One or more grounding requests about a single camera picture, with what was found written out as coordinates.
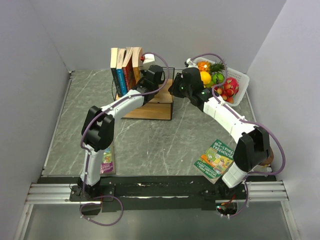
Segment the blue comic cover book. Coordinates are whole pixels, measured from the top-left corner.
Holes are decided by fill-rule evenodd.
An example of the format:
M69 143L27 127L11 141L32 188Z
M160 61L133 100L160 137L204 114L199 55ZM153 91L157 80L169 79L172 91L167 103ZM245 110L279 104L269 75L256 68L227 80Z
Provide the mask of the blue comic cover book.
M126 49L125 48L119 48L117 52L117 61L116 61L116 72L118 76L118 82L120 85L120 93L118 93L119 97L123 97L125 94L128 93L126 80L125 80L125 74L123 71L123 62L126 55Z

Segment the orange 39-storey treehouse book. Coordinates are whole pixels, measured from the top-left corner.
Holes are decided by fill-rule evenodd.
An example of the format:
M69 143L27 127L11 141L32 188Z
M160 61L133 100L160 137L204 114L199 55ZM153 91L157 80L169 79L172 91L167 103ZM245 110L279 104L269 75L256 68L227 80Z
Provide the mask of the orange 39-storey treehouse book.
M137 84L141 78L141 69L143 67L144 57L143 57L143 48L140 46L133 47L132 52L132 69L135 78L135 83Z

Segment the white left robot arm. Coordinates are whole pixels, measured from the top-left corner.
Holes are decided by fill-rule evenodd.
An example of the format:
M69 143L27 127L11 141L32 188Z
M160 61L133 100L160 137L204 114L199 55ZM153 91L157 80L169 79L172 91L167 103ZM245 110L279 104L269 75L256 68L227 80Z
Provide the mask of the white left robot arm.
M94 105L89 109L81 131L80 147L85 150L85 160L78 182L86 200L93 201L99 195L102 157L114 140L115 123L155 97L166 84L163 71L159 65L151 65L124 96L106 106Z

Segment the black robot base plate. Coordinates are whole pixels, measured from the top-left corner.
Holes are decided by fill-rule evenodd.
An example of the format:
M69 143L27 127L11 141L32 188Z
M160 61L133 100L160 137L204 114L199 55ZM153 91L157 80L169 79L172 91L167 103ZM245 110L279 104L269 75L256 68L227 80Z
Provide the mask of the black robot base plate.
M103 213L120 210L216 210L216 203L245 200L244 184L229 189L202 175L104 176L93 187L82 181L71 188L71 202L97 204Z

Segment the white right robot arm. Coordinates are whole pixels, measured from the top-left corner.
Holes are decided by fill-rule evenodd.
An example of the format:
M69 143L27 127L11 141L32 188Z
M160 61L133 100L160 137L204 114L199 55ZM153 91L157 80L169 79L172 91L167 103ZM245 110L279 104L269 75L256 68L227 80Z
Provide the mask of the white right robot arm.
M177 98L188 98L192 105L217 121L236 142L233 163L222 176L224 184L218 187L219 195L230 199L245 176L270 156L269 133L261 126L247 123L214 88L205 88L201 72L196 67L178 73L168 91Z

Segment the dark grey cover book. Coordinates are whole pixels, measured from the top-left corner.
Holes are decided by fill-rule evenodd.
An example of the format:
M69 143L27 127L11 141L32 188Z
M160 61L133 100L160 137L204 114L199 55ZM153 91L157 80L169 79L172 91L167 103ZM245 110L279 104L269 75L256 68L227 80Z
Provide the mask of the dark grey cover book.
M112 73L117 95L118 97L122 97L123 93L117 72L118 51L119 49L117 47L112 47L110 49L110 70Z

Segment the red 13-storey treehouse book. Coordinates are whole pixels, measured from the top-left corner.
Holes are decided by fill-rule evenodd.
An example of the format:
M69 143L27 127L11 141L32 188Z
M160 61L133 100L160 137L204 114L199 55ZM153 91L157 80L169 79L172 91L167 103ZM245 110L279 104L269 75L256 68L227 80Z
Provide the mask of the red 13-storey treehouse book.
M127 91L131 90L136 84L136 79L134 75L132 57L133 57L134 48L127 47L125 51L124 60L122 63L122 70L124 74L124 80Z

